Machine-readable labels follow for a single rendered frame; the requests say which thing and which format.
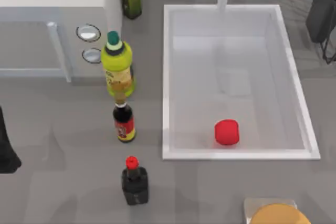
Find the dark bottle with red label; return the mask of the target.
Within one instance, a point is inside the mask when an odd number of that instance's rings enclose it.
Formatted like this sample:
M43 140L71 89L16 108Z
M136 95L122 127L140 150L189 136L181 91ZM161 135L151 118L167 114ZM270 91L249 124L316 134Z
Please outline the dark bottle with red label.
M123 92L115 93L113 119L117 138L122 143L132 142L136 135L133 110Z

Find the yellow-green bottle with green cap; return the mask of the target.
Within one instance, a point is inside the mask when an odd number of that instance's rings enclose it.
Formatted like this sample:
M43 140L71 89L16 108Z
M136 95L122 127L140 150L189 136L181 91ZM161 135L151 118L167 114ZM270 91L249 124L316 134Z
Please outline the yellow-green bottle with green cap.
M117 31L107 33L100 59L110 95L123 92L129 97L135 89L133 51L127 42L121 40Z

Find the white sink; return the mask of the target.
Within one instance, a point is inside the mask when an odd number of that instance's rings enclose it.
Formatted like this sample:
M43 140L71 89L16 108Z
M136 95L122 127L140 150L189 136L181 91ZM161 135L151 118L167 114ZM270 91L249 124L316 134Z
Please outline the white sink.
M165 160L321 158L279 5L164 5L162 87ZM235 145L215 141L225 119Z

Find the red apple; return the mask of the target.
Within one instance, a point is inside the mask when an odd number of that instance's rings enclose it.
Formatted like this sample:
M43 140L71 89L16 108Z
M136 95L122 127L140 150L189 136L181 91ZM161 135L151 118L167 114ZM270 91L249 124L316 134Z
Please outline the red apple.
M236 120L225 119L214 126L214 138L220 145L235 145L239 142L239 124Z

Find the small microwave knob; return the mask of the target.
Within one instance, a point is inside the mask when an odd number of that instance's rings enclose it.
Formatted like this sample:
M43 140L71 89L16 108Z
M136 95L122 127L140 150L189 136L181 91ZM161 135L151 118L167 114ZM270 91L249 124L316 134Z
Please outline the small microwave knob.
M90 64L101 63L101 50L98 48L85 49L81 53L82 58Z

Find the black bottle with red cap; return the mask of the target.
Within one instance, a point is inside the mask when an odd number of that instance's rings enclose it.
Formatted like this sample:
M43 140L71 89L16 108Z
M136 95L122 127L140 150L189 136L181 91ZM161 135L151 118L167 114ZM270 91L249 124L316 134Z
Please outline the black bottle with red cap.
M149 178L147 170L139 165L135 156L128 156L121 174L121 187L129 206L147 204L149 201Z

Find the grey square plate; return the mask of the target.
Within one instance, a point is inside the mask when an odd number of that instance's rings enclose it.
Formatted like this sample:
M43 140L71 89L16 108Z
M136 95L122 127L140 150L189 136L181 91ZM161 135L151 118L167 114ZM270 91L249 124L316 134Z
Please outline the grey square plate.
M298 206L295 203L295 201L289 198L278 198L278 197L245 198L243 202L243 209L244 209L244 216L245 216L244 224L250 224L250 221L253 215L257 212L257 210L265 205L270 205L270 204L285 204L285 205L289 205L289 206L292 206L298 209Z

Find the pale microwave oven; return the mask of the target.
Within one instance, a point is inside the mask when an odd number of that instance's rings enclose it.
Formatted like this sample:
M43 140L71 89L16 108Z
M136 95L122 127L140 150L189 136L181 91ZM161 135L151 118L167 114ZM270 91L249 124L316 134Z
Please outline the pale microwave oven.
M121 29L120 0L0 0L0 78L102 79L107 34Z

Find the bread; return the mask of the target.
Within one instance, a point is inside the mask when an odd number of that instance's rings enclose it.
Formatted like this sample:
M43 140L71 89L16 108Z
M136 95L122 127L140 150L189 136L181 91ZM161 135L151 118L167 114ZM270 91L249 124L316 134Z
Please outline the bread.
M259 208L250 224L311 224L297 208L285 204L269 204Z

